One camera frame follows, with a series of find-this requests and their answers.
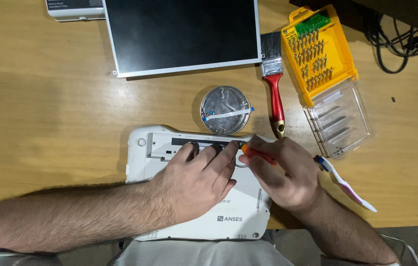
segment green label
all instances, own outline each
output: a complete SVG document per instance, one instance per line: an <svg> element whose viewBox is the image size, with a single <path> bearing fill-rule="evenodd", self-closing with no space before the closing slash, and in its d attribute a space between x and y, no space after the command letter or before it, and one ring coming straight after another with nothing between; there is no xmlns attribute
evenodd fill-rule
<svg viewBox="0 0 418 266"><path fill-rule="evenodd" d="M295 26L295 29L298 34L309 33L309 30L314 31L320 29L329 23L329 15L327 13L327 10L324 10L321 13L314 15L305 21L302 21L301 23Z"/></svg>

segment white battery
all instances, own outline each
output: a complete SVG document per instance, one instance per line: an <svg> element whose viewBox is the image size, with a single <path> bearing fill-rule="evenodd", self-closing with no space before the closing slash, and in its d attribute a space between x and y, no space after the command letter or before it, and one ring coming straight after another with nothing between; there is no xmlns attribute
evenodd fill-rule
<svg viewBox="0 0 418 266"><path fill-rule="evenodd" d="M45 0L48 14L56 21L106 19L102 0Z"/></svg>

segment screwdriver bit set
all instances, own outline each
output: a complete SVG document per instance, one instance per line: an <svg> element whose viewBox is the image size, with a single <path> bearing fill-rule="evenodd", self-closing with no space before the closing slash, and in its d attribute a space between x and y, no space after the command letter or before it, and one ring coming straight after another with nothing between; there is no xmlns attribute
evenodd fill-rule
<svg viewBox="0 0 418 266"><path fill-rule="evenodd" d="M289 16L281 44L306 103L304 111L324 157L336 160L373 136L358 74L332 5L304 6Z"/></svg>

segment red brush handle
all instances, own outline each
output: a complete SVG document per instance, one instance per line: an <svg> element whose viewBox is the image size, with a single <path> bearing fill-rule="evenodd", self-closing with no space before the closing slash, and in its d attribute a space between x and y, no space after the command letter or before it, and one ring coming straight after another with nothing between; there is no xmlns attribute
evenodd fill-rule
<svg viewBox="0 0 418 266"><path fill-rule="evenodd" d="M274 124L273 130L277 138L285 136L285 114L283 112L283 105L281 104L281 98L278 91L278 81L281 76L283 76L283 73L263 78L270 87L272 123Z"/></svg>

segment yellow case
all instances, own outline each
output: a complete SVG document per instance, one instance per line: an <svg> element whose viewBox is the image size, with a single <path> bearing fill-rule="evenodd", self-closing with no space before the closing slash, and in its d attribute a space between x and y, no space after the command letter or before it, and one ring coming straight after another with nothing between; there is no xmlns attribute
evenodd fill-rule
<svg viewBox="0 0 418 266"><path fill-rule="evenodd" d="M323 14L325 15L326 13L328 14L327 19L323 16ZM301 7L289 15L289 23L289 26L283 28L281 31L281 44L286 52L289 64L293 69L296 81L301 88L303 98L308 107L313 106L312 98L324 90L342 82L343 80L346 80L347 78L354 78L358 80L358 73L354 67L352 54L348 48L347 40L345 39L344 31L340 25L337 13L332 5L327 5L316 12L313 12L308 6ZM301 60L301 64L299 64L300 60L296 62L293 48L289 46L289 40L291 40L292 43L293 41L296 43L301 33L309 33L308 31L298 32L296 26L311 24L321 25L318 29L319 41L324 40L323 53L319 56L315 55L313 59L305 63L302 63ZM313 73L312 70L314 69L314 62L317 61L318 58L323 58L324 56L327 56L326 67L322 70L320 69L316 73ZM303 77L302 72L302 69L305 68L306 65L308 66L309 71L309 76L307 78ZM330 72L330 67L332 67L331 79L329 79L329 76L327 76L327 79L323 79L322 71L329 69ZM315 84L310 83L311 78L314 79L314 76L318 77L319 73L321 73L321 81L315 82Z"/></svg>

